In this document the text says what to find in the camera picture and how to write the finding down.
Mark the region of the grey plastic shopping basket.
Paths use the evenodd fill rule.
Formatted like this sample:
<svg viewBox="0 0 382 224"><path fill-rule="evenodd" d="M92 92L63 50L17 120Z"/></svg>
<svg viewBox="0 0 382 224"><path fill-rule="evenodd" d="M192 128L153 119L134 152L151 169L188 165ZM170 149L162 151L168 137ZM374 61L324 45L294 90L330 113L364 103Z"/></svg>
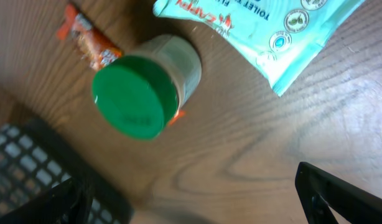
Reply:
<svg viewBox="0 0 382 224"><path fill-rule="evenodd" d="M132 205L44 121L0 127L0 217L69 178L93 187L86 223L130 223Z"/></svg>

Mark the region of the teal wet wipes pack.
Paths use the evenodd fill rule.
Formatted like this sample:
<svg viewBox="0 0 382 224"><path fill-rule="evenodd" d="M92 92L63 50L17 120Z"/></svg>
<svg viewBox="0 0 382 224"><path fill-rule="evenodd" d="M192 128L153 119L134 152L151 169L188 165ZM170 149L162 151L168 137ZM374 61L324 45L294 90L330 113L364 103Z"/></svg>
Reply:
<svg viewBox="0 0 382 224"><path fill-rule="evenodd" d="M363 0L156 0L157 17L202 22L282 96Z"/></svg>

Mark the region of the small orange snack packet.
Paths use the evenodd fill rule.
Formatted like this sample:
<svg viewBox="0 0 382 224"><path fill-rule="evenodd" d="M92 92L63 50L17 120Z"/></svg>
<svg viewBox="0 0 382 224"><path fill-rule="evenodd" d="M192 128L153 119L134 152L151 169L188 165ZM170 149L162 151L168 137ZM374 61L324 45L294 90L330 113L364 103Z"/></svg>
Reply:
<svg viewBox="0 0 382 224"><path fill-rule="evenodd" d="M65 6L64 22L57 31L57 37L60 40L70 37L83 59L96 73L114 60L126 55L71 2ZM185 111L181 108L180 116L168 125L184 116Z"/></svg>

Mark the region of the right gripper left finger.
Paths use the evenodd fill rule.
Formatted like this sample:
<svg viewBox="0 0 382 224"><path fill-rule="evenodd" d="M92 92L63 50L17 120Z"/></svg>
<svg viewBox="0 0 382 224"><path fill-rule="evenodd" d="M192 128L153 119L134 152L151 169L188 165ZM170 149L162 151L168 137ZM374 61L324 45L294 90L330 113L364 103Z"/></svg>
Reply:
<svg viewBox="0 0 382 224"><path fill-rule="evenodd" d="M88 182L69 178L0 217L0 224L85 224L93 201Z"/></svg>

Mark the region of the green lid jar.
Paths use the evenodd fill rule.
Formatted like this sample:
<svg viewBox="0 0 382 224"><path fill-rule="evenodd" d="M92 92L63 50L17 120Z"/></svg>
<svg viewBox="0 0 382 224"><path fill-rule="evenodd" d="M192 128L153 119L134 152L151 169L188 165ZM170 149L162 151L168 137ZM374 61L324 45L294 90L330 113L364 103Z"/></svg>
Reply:
<svg viewBox="0 0 382 224"><path fill-rule="evenodd" d="M202 77L202 63L187 40L160 35L99 70L94 104L121 133L154 139L180 116Z"/></svg>

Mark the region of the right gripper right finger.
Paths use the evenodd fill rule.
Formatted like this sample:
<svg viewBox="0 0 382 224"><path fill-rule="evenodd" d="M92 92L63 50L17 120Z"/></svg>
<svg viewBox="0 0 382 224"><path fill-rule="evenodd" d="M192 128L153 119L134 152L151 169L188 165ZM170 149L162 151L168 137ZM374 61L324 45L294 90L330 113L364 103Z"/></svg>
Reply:
<svg viewBox="0 0 382 224"><path fill-rule="evenodd" d="M308 162L300 162L295 187L308 223L382 223L382 199Z"/></svg>

